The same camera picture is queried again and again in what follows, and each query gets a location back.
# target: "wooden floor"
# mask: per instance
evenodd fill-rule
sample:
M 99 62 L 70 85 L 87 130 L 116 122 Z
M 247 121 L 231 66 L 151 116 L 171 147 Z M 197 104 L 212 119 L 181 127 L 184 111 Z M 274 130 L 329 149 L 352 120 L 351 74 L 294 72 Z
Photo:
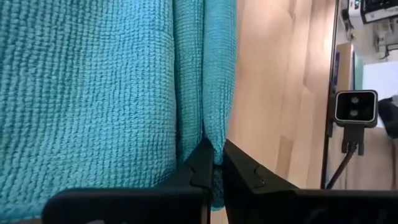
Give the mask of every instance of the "wooden floor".
M 238 0 L 229 139 L 302 188 L 320 187 L 335 2 Z

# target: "teal towel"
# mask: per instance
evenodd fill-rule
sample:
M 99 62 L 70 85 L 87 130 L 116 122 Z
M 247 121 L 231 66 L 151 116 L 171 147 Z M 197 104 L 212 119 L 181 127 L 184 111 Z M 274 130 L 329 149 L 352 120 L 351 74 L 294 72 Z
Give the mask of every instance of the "teal towel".
M 152 187 L 203 136 L 221 163 L 233 0 L 3 0 L 0 11 L 0 222 L 37 218 L 67 188 Z

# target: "camera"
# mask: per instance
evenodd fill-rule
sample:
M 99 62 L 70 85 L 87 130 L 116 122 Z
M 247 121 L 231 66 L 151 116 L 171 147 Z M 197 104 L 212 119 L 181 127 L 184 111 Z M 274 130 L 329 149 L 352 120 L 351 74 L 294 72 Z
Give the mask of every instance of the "camera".
M 377 125 L 377 92 L 374 90 L 339 91 L 336 94 L 335 122 L 373 128 Z

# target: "black cable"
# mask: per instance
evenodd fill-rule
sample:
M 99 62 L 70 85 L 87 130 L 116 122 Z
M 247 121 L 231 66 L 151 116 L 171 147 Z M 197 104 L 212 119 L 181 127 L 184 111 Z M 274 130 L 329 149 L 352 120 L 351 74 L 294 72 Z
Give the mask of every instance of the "black cable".
M 397 189 L 397 149 L 393 139 L 391 139 L 391 152 L 392 152 L 392 186 L 391 190 Z
M 390 52 L 392 52 L 393 50 L 398 50 L 398 49 L 388 49 L 388 46 L 386 46 L 386 52 L 384 53 L 384 57 L 379 58 L 379 60 L 384 60 L 388 58 L 388 56 L 390 56 Z
M 344 159 L 341 162 L 340 166 L 338 166 L 335 174 L 333 174 L 333 177 L 330 179 L 328 185 L 326 186 L 327 190 L 330 190 L 330 189 L 333 188 L 333 186 L 336 183 L 336 181 L 338 180 L 339 176 L 341 175 L 341 173 L 343 172 L 343 170 L 347 166 L 349 160 L 353 157 L 353 155 L 355 153 L 355 149 L 356 149 L 356 144 L 353 144 L 353 142 L 351 142 L 349 144 L 349 149 L 348 149 L 346 157 L 344 157 Z

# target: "camera cable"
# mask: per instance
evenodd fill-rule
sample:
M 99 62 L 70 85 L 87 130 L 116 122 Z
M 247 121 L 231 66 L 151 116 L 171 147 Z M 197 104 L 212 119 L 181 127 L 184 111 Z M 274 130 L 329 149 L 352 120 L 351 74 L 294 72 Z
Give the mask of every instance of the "camera cable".
M 357 143 L 355 143 L 355 142 L 350 142 L 348 145 L 347 144 L 342 144 L 342 147 L 348 147 L 347 155 L 344 157 L 343 161 L 338 166 L 335 174 L 333 174 L 333 176 L 330 179 L 328 185 L 326 185 L 326 189 L 327 190 L 330 190 L 330 189 L 333 188 L 333 186 L 337 182 L 339 176 L 343 173 L 343 171 L 344 171 L 345 167 L 347 166 L 349 160 L 353 157 L 353 155 L 355 153 L 356 146 L 357 146 Z

